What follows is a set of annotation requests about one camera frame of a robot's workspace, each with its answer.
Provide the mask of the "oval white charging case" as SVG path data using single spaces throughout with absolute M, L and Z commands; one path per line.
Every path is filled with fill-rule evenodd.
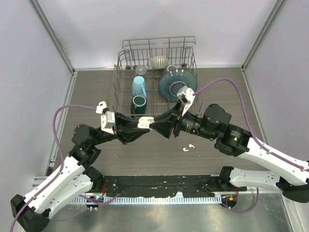
M 154 117 L 143 116 L 139 118 L 137 127 L 140 129 L 149 129 L 152 123 L 154 123 Z

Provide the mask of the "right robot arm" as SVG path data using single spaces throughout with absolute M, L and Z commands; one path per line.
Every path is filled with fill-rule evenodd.
M 309 201 L 309 163 L 286 155 L 255 138 L 249 131 L 230 123 L 231 115 L 217 104 L 209 105 L 203 117 L 185 112 L 178 103 L 156 116 L 149 127 L 166 138 L 181 131 L 210 141 L 221 153 L 255 162 L 265 172 L 223 167 L 218 185 L 224 191 L 235 187 L 256 187 L 282 192 L 299 203 Z

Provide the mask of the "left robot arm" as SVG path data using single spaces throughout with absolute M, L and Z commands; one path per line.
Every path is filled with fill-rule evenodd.
M 103 175 L 92 167 L 101 153 L 96 146 L 115 139 L 131 143 L 148 133 L 154 121 L 153 117 L 136 119 L 110 111 L 102 114 L 100 120 L 98 128 L 77 126 L 72 138 L 74 147 L 62 158 L 61 165 L 31 192 L 11 199 L 13 224 L 19 223 L 27 232 L 41 232 L 74 198 L 88 191 L 99 192 Z

